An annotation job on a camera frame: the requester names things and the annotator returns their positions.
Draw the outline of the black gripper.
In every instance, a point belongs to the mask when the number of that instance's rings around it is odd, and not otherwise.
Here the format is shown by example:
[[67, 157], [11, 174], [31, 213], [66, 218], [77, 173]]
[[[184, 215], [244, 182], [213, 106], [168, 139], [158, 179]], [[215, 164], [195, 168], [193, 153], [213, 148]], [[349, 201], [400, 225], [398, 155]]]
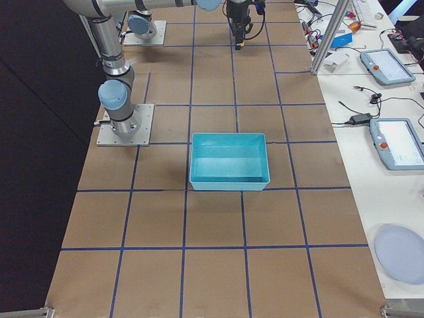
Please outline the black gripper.
[[244, 46], [244, 36], [248, 34], [251, 18], [249, 7], [252, 1], [227, 1], [226, 15], [233, 35], [235, 36], [235, 50]]

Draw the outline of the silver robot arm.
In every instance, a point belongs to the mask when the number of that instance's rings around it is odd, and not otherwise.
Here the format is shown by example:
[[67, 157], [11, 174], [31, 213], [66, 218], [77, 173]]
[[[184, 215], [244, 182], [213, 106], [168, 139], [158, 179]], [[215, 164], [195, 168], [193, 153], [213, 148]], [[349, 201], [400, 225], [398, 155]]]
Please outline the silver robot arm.
[[126, 12], [136, 17], [130, 28], [138, 36], [149, 38], [156, 34], [154, 23], [147, 19], [154, 9], [197, 5], [205, 11], [215, 10], [219, 1], [65, 1], [77, 13], [101, 59], [107, 81], [98, 89], [99, 100], [109, 116], [109, 131], [128, 145], [142, 130], [147, 119], [140, 108], [130, 102], [134, 82], [134, 69], [125, 59], [114, 13]]
[[[247, 35], [252, 28], [250, 6], [264, 13], [261, 1], [227, 1], [224, 16], [234, 38], [235, 49], [240, 50], [249, 39]], [[120, 35], [125, 46], [161, 46], [164, 44], [166, 21], [152, 19], [152, 11], [130, 11], [127, 14], [127, 30]]]

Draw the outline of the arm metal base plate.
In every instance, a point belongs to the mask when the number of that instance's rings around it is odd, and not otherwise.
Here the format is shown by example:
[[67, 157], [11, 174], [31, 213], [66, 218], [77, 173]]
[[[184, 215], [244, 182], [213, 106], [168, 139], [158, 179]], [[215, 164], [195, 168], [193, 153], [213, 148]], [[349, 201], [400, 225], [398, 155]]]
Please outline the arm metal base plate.
[[148, 146], [155, 104], [133, 104], [132, 116], [123, 122], [110, 119], [104, 112], [96, 144], [98, 146]]
[[163, 46], [166, 21], [129, 21], [123, 44], [125, 46]]

